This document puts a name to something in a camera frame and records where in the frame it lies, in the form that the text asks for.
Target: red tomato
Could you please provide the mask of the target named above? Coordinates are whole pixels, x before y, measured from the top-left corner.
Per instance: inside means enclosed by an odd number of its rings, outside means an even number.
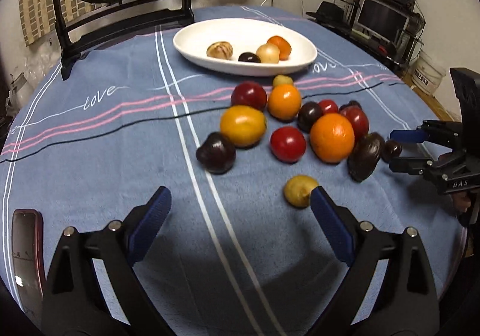
[[[307,142],[297,128],[285,126],[272,133],[270,149],[280,161],[292,164],[305,154]]]
[[[352,124],[353,132],[355,133],[355,142],[368,134],[370,124],[361,108],[358,106],[348,106],[340,111],[340,114],[345,116]]]
[[[318,105],[322,108],[323,115],[336,114],[338,112],[338,106],[333,100],[325,99],[318,102]]]
[[[245,81],[233,90],[231,104],[232,106],[250,106],[263,111],[267,105],[267,93],[259,83]]]

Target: red phone case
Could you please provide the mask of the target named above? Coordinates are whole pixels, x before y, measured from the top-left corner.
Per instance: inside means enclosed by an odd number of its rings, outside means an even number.
[[[45,284],[45,269],[43,267],[43,218],[39,211],[33,209],[17,209],[14,211],[22,214],[33,214],[35,216],[34,248],[35,248],[35,268],[37,269],[38,285],[40,293],[43,296],[43,286]]]

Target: blue tablecloth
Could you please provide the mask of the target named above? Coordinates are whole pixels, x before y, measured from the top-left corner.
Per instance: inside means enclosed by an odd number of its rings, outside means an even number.
[[[435,119],[384,66],[311,21],[275,8],[195,11],[197,21],[224,17],[282,24],[316,45],[316,62],[295,81],[303,96],[325,95],[305,101],[333,98],[341,105],[355,99],[370,119],[370,130],[384,137]],[[260,145],[239,150],[234,168],[212,177],[197,163],[195,150],[218,130],[222,110],[137,123],[80,140],[142,119],[229,104],[234,85],[244,78],[187,62],[172,45],[177,31],[157,28],[93,50],[65,82],[57,66],[15,119],[1,157],[28,157],[0,164],[0,183],[5,183],[0,275],[16,299],[9,250],[15,209],[42,213],[48,270],[63,228],[101,229],[164,185],[172,192],[172,211],[134,270],[173,330],[179,335],[303,334],[347,268],[334,257],[311,210],[286,204],[282,187],[296,174],[315,177],[337,204],[381,230],[418,228],[437,292],[443,292],[464,242],[451,201],[421,178],[391,173],[383,162],[361,184],[349,179],[345,163],[322,164],[310,148],[299,163],[282,164],[268,147],[270,134],[282,124],[267,115],[268,132]],[[271,84],[270,78],[258,81]],[[422,150],[434,158],[445,152],[426,145],[406,153]],[[96,266],[111,312],[125,320],[102,264]],[[369,314],[384,270],[382,263],[357,320]]]

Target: white bowl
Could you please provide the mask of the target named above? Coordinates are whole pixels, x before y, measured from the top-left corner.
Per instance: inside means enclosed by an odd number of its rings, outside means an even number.
[[[279,35],[292,46],[289,59],[279,63],[239,62],[243,52],[256,52],[267,40]],[[233,47],[231,59],[207,57],[207,48],[215,42],[227,41]],[[173,38],[173,45],[186,59],[214,71],[242,76],[276,76],[306,68],[317,57],[315,45],[289,28],[251,19],[212,19],[182,28]]]

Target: blue gripper pad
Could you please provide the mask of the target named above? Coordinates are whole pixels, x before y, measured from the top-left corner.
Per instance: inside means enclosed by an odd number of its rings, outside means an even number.
[[[146,204],[147,211],[128,237],[127,261],[130,266],[143,260],[172,207],[172,194],[160,187]]]
[[[422,144],[429,138],[428,133],[424,130],[393,130],[390,133],[390,139],[397,142],[409,144]]]
[[[313,211],[323,233],[337,259],[351,266],[355,260],[353,237],[342,222],[337,207],[322,187],[315,188],[310,194],[310,208]]]

